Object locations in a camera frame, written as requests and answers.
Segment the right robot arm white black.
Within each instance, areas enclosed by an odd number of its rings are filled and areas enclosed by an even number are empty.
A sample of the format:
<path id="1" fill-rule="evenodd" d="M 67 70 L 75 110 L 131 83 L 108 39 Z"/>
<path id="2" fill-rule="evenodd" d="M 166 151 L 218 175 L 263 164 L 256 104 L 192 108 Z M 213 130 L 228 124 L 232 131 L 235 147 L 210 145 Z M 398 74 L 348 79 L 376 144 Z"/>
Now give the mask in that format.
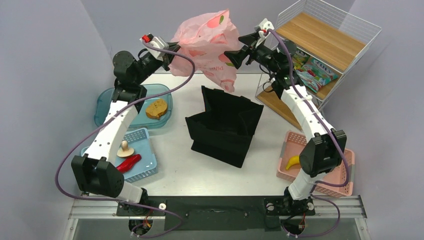
<path id="1" fill-rule="evenodd" d="M 335 168 L 348 164 L 344 155 L 347 135 L 335 130 L 312 102 L 303 82 L 295 77 L 292 55 L 295 44 L 282 40 L 272 29 L 260 29 L 240 36 L 239 50 L 225 51 L 224 55 L 236 69 L 245 59 L 257 62 L 269 71 L 271 90 L 290 109 L 300 124 L 306 145 L 299 155 L 300 171 L 285 189 L 282 200 L 275 202 L 274 211 L 282 216 L 302 215 L 312 208 L 311 193 L 317 184 Z"/>

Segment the green Fox's candy bag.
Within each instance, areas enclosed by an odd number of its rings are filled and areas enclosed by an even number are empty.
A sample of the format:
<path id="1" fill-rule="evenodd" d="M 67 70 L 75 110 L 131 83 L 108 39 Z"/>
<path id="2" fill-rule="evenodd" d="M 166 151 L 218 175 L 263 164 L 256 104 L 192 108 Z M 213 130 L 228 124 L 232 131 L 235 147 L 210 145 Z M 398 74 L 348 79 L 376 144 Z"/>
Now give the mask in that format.
<path id="1" fill-rule="evenodd" d="M 300 49 L 297 49 L 292 56 L 293 67 L 295 70 L 300 69 L 310 58 L 310 55 Z"/>

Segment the pink plastic grocery bag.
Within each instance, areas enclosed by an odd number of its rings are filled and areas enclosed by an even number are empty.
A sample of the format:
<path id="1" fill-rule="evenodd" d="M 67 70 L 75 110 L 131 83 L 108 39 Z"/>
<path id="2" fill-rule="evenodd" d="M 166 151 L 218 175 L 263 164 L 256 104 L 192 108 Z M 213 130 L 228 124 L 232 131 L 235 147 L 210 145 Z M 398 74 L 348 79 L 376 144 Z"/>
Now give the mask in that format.
<path id="1" fill-rule="evenodd" d="M 239 31 L 230 19 L 230 10 L 204 13 L 180 24 L 171 39 L 180 46 L 179 53 L 190 57 L 195 69 L 224 91 L 235 90 L 237 69 L 224 55 L 240 49 Z"/>

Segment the teal Fox's candy bag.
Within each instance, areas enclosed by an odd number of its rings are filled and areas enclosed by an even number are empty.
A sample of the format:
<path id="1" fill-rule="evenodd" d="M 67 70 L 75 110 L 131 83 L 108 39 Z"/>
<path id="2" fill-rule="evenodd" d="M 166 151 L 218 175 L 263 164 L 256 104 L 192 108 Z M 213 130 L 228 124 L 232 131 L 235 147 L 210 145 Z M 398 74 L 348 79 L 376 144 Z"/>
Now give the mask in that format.
<path id="1" fill-rule="evenodd" d="M 296 69 L 296 73 L 303 84 L 314 93 L 339 78 L 336 71 L 312 56 L 301 68 Z"/>

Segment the black fabric grocery bag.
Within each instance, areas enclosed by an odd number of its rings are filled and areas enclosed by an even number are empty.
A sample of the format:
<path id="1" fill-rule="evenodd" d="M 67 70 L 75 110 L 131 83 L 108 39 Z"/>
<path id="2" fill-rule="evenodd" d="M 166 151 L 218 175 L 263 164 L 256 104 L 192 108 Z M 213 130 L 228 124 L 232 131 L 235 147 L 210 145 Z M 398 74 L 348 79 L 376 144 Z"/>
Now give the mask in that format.
<path id="1" fill-rule="evenodd" d="M 263 113 L 244 96 L 202 86 L 204 111 L 186 117 L 191 150 L 241 168 Z"/>

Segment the red chili pepper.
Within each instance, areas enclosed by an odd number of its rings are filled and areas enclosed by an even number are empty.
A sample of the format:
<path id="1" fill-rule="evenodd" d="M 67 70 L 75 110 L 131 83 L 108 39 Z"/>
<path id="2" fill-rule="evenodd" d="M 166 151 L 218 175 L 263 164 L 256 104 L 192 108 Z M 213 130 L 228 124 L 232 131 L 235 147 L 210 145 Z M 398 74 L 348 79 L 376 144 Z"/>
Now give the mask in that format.
<path id="1" fill-rule="evenodd" d="M 142 156 L 140 154 L 135 154 L 130 157 L 127 157 L 121 164 L 119 164 L 116 169 L 124 174 L 128 171 L 130 171 L 135 164 L 137 164 L 142 159 Z"/>

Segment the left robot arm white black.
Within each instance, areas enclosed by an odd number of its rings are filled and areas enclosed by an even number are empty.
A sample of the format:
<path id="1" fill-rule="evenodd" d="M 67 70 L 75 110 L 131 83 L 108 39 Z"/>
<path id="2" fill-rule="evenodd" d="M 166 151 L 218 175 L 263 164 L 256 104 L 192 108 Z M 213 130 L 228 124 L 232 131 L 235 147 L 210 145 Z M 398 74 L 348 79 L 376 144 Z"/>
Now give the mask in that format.
<path id="1" fill-rule="evenodd" d="M 149 210 L 147 191 L 125 181 L 114 162 L 130 123 L 144 104 L 137 102 L 147 95 L 142 83 L 159 68 L 168 70 L 173 58 L 172 54 L 157 51 L 139 59 L 128 51 L 120 51 L 113 57 L 114 92 L 104 121 L 106 126 L 101 127 L 83 156 L 74 156 L 71 161 L 81 191 L 129 202 L 129 208 L 136 215 Z"/>

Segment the yellow banana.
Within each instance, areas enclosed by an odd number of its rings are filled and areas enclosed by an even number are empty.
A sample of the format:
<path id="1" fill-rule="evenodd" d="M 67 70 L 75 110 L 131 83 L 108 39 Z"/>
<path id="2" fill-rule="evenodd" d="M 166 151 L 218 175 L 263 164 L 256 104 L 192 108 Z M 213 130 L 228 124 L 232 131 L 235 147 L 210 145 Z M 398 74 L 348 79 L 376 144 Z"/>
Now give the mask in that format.
<path id="1" fill-rule="evenodd" d="M 287 161 L 285 170 L 288 171 L 291 167 L 299 165 L 299 164 L 300 164 L 300 156 L 299 155 L 292 156 Z"/>

